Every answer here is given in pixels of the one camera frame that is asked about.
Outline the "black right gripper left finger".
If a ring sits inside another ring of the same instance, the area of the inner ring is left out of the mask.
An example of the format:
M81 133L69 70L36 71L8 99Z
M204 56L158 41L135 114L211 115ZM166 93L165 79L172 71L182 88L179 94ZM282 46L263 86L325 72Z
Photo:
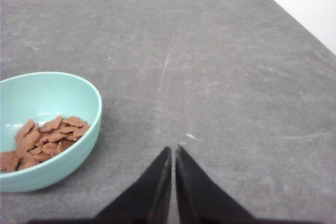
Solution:
M95 217L100 223L167 223L172 178L165 147L144 173Z

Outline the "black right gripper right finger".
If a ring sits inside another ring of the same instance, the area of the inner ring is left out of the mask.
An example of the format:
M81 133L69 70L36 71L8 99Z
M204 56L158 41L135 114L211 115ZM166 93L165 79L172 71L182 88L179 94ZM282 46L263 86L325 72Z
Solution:
M252 220L252 214L223 191L182 145L175 161L180 223L231 223Z

